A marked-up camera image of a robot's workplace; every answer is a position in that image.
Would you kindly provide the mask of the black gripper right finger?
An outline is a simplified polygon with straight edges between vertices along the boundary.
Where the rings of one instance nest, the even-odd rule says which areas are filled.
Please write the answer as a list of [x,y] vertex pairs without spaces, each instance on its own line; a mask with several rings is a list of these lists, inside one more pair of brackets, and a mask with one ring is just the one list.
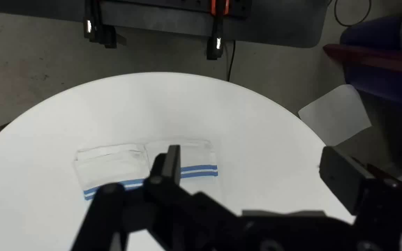
[[320,177],[355,216],[356,247],[362,251],[402,250],[402,181],[392,174],[325,146]]

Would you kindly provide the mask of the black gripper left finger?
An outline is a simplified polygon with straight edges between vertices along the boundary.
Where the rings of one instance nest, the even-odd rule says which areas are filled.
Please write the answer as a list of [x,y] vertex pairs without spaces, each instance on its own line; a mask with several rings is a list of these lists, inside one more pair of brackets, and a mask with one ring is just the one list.
[[127,251],[129,237],[143,230],[165,251],[235,251],[235,220],[207,194],[180,187],[180,146],[170,145],[140,188],[97,190],[71,251]]

